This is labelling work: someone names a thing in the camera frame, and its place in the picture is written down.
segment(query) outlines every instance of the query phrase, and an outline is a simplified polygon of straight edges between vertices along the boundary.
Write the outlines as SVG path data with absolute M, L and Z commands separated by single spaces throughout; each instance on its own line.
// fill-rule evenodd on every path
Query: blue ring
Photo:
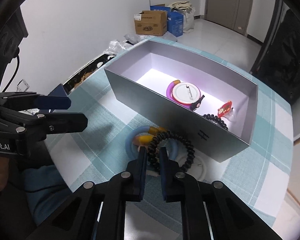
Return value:
M 149 131 L 149 129 L 150 129 L 150 126 L 141 126 L 141 127 L 134 129 L 127 136 L 126 141 L 125 141 L 125 147 L 126 147 L 127 155 L 130 160 L 135 160 L 139 154 L 137 147 L 134 147 L 132 145 L 132 141 L 133 141 L 134 137 L 140 133 L 144 133 L 144 132 L 147 133 Z M 173 140 L 173 139 L 170 139 L 169 141 L 170 141 L 171 147 L 172 147 L 172 151 L 169 154 L 169 159 L 174 161 L 178 155 L 178 143 L 176 140 Z

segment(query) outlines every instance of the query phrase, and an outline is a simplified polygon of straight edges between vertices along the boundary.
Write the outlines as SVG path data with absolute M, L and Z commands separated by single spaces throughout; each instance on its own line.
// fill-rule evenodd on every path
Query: checkered tablecloth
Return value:
M 152 40 L 201 54 L 258 84 L 258 109 L 251 146 L 222 163 L 197 150 L 196 154 L 207 165 L 206 182 L 221 180 L 272 226 L 288 186 L 292 162 L 290 105 L 268 86 L 225 60 L 176 42 Z M 124 148 L 126 136 L 134 128 L 155 124 L 116 100 L 103 68 L 69 97 L 72 105 L 68 112 L 84 113 L 89 120 L 88 127 L 82 133 L 48 136 L 46 144 L 61 176 L 75 191 L 87 180 L 100 183 L 124 171 L 129 161 Z M 135 228 L 126 231 L 127 239 L 136 239 L 136 236 L 182 239 L 180 205 L 165 203 L 161 194 L 160 178 L 147 177 L 144 200 L 127 205 L 126 228 Z

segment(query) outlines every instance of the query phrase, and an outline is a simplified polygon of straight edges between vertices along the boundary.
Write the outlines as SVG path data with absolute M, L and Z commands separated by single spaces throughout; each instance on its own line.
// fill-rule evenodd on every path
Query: rectangular box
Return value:
M 183 15 L 178 12 L 172 12 L 170 7 L 163 5 L 150 6 L 151 11 L 166 11 L 167 14 L 167 31 L 176 37 L 183 35 Z
M 142 11 L 134 15 L 136 34 L 162 36 L 167 32 L 166 11 Z
M 230 68 L 192 51 L 148 40 L 105 68 L 116 98 L 155 124 L 187 136 L 194 147 L 222 162 L 249 146 L 257 114 L 258 86 Z M 166 98 L 179 79 L 205 95 L 192 112 Z M 236 122 L 229 131 L 202 115 L 217 114 L 231 100 Z

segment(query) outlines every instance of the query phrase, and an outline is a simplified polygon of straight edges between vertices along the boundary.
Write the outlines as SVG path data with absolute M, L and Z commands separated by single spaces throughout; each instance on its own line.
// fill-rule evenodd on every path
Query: brown cardboard box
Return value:
M 167 31 L 167 12 L 142 11 L 134 15 L 136 34 L 162 36 Z

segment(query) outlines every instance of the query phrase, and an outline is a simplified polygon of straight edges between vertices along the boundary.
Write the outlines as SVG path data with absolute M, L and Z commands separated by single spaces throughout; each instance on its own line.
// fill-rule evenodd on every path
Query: black bracelet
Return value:
M 228 130 L 228 127 L 227 125 L 225 124 L 225 121 L 221 120 L 221 118 L 218 118 L 217 115 L 214 115 L 214 114 L 204 114 L 203 117 L 205 119 L 208 119 L 210 121 L 213 121 L 215 122 L 217 125 L 219 125 L 220 127 L 222 127 L 223 129 L 226 129 Z
M 183 164 L 180 168 L 181 171 L 187 172 L 188 169 L 191 168 L 191 165 L 193 164 L 194 160 L 194 146 L 192 145 L 191 141 L 187 140 L 186 138 L 175 134 L 173 132 L 170 132 L 169 130 L 166 132 L 158 133 L 156 136 L 152 138 L 152 141 L 150 142 L 148 146 L 148 161 L 150 162 L 150 166 L 153 167 L 159 174 L 160 174 L 160 165 L 157 162 L 157 158 L 155 156 L 156 149 L 158 147 L 158 144 L 166 139 L 175 139 L 183 143 L 183 145 L 187 149 L 187 160 L 185 161 L 185 164 Z

